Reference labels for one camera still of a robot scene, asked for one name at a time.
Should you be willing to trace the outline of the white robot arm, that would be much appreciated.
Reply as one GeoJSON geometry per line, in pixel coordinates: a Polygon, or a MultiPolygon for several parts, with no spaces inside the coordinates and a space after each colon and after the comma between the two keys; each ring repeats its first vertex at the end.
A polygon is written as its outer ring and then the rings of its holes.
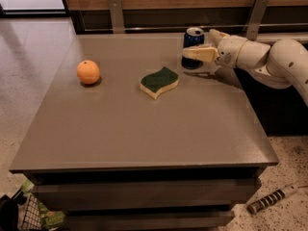
{"type": "Polygon", "coordinates": [[[308,106],[308,51],[300,42],[284,38],[268,45],[214,29],[210,30],[209,37],[211,44],[184,48],[182,55],[239,68],[273,89],[293,86],[308,106]]]}

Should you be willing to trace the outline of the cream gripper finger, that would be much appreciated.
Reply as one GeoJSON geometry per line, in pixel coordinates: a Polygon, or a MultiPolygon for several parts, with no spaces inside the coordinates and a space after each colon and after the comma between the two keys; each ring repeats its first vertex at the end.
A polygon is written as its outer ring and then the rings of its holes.
{"type": "Polygon", "coordinates": [[[188,59],[210,63],[218,58],[218,51],[212,46],[192,46],[184,48],[182,50],[182,55],[188,59]]]}
{"type": "Polygon", "coordinates": [[[220,41],[222,39],[226,39],[226,38],[229,38],[229,35],[226,34],[226,33],[223,33],[221,31],[218,31],[216,29],[211,29],[209,31],[209,38],[212,42],[212,44],[215,46],[215,47],[218,47],[220,41]]]}

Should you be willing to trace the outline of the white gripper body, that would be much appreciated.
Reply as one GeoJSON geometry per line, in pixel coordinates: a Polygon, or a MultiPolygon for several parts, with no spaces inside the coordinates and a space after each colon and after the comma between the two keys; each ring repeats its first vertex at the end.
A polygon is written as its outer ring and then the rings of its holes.
{"type": "Polygon", "coordinates": [[[246,38],[238,36],[224,36],[218,40],[218,58],[216,63],[230,68],[237,66],[237,59],[241,48],[247,42],[246,38]]]}

